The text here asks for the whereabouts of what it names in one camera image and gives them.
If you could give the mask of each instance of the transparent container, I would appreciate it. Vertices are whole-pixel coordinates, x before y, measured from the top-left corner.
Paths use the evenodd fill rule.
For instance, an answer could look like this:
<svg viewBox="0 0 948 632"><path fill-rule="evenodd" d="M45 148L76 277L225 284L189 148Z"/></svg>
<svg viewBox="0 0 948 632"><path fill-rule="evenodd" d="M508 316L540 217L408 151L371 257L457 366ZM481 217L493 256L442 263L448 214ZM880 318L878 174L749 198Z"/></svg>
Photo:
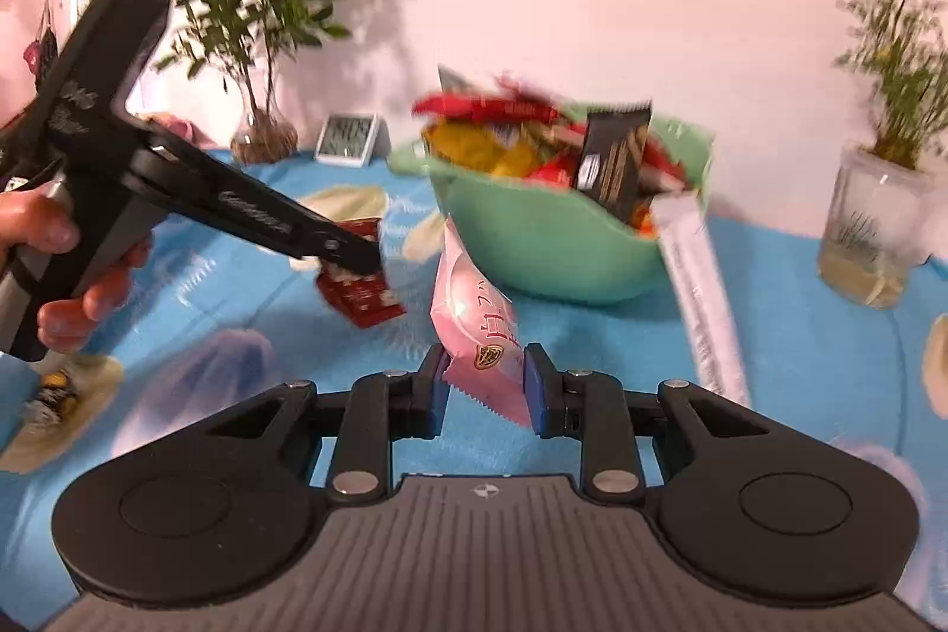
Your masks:
<svg viewBox="0 0 948 632"><path fill-rule="evenodd" d="M252 70L250 78L252 99L248 85L240 84L244 107L237 131L230 138L230 151L242 165L272 165L296 153L297 130L283 117L277 105L276 89L269 91L267 99L265 72Z"/></svg>
<svg viewBox="0 0 948 632"><path fill-rule="evenodd" d="M845 150L820 244L823 281L863 306L896 305L917 262L932 188L924 173Z"/></svg>

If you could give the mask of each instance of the human hand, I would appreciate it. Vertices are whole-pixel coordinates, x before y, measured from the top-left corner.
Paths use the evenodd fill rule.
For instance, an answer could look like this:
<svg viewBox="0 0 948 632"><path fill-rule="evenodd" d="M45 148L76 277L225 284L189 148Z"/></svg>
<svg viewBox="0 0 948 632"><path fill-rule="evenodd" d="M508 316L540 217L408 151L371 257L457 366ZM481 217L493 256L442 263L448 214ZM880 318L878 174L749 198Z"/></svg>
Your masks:
<svg viewBox="0 0 948 632"><path fill-rule="evenodd" d="M28 244L43 253L68 253L79 244L79 229L46 189L0 193L0 266L9 249ZM129 250L82 297L47 303L37 315L40 342L52 351L77 351L96 325L120 307L132 287L132 269L148 260L150 239Z"/></svg>

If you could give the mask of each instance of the green bowl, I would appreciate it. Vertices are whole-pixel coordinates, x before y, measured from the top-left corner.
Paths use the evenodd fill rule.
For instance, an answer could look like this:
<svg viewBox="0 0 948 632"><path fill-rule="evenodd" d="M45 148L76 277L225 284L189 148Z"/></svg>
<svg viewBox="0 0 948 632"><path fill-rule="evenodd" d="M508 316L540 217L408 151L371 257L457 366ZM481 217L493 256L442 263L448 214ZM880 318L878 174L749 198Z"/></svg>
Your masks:
<svg viewBox="0 0 948 632"><path fill-rule="evenodd" d="M592 105L570 105L585 120ZM706 195L712 136L664 116L649 128ZM395 174L428 175L442 213L452 217L471 259L490 279L532 296L606 305L654 287L665 274L655 239L575 190L492 178L428 156L424 141L389 156Z"/></svg>

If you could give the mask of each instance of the dark red wrapper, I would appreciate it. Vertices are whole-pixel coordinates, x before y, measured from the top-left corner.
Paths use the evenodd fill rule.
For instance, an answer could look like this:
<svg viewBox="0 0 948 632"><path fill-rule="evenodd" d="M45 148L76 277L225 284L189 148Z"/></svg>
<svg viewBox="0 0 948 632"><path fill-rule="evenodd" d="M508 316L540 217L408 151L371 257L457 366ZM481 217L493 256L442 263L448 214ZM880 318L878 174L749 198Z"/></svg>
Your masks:
<svg viewBox="0 0 948 632"><path fill-rule="evenodd" d="M364 220L345 220L338 225L365 239L378 241L378 223L378 217L366 217ZM359 277L324 261L316 277L316 286L330 306L362 329L405 313L389 289L384 271Z"/></svg>

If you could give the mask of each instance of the pink snack package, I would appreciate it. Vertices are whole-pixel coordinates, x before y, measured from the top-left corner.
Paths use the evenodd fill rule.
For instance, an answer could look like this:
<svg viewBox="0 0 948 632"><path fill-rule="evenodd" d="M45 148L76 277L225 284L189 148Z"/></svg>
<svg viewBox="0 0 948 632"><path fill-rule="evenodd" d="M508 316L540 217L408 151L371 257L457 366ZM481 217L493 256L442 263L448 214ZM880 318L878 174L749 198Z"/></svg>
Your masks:
<svg viewBox="0 0 948 632"><path fill-rule="evenodd" d="M444 381L509 421L530 427L523 395L523 349L510 301L478 271L453 220L431 301L431 321L451 355Z"/></svg>

